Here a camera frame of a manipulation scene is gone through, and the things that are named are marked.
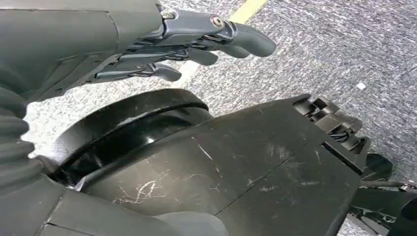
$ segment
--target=gray robotic arm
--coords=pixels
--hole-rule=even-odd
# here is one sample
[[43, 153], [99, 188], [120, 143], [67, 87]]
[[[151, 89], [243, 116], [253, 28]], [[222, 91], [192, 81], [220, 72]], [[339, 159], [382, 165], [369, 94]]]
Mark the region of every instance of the gray robotic arm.
[[164, 217], [140, 216], [52, 182], [40, 162], [28, 160], [33, 144], [20, 139], [29, 129], [22, 120], [29, 102], [85, 83], [179, 79], [158, 64], [167, 59], [210, 65], [217, 59], [210, 51], [243, 58], [275, 49], [253, 28], [162, 10], [154, 0], [0, 0], [0, 235], [183, 235]]

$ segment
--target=gray carpet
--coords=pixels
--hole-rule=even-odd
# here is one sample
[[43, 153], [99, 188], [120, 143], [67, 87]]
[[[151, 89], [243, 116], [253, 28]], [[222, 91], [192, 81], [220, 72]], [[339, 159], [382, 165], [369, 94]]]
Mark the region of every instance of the gray carpet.
[[[244, 1], [217, 2], [164, 4], [228, 17]], [[363, 121], [362, 133], [372, 138], [372, 149], [396, 164], [395, 179], [417, 181], [417, 2], [269, 0], [248, 24], [277, 43], [274, 55], [240, 60], [222, 55], [216, 65], [200, 67], [184, 88], [207, 102], [216, 116], [300, 93], [324, 95]], [[364, 90], [356, 88], [360, 82]], [[158, 78], [133, 78], [33, 103], [25, 138], [43, 153], [61, 132], [99, 107], [169, 86]], [[367, 234], [347, 222], [339, 235]]]

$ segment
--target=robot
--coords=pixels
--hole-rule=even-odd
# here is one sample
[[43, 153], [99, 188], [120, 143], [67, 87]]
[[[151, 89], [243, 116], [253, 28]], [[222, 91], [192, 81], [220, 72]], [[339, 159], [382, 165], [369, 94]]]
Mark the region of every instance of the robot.
[[85, 117], [28, 159], [33, 101], [88, 83], [181, 73], [213, 51], [267, 57], [275, 43], [217, 15], [154, 0], [0, 2], [0, 209], [5, 236], [417, 235], [413, 183], [368, 153], [359, 119], [308, 94], [213, 118], [182, 89]]

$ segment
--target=screw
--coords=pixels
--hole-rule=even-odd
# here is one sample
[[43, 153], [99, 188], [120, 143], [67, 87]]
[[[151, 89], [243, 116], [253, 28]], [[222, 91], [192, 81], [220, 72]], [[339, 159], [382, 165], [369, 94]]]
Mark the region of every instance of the screw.
[[220, 17], [218, 17], [218, 16], [212, 16], [210, 18], [210, 21], [214, 25], [214, 27], [216, 27], [218, 29], [224, 28], [224, 21]]
[[161, 11], [161, 16], [164, 20], [175, 19], [174, 14], [169, 10]]

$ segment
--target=white debris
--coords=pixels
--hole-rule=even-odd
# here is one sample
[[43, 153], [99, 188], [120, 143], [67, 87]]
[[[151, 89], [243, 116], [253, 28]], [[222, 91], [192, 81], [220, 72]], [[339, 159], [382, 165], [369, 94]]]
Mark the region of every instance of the white debris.
[[364, 90], [366, 88], [366, 85], [362, 82], [360, 82], [359, 84], [356, 85], [356, 88], [360, 89], [360, 90]]

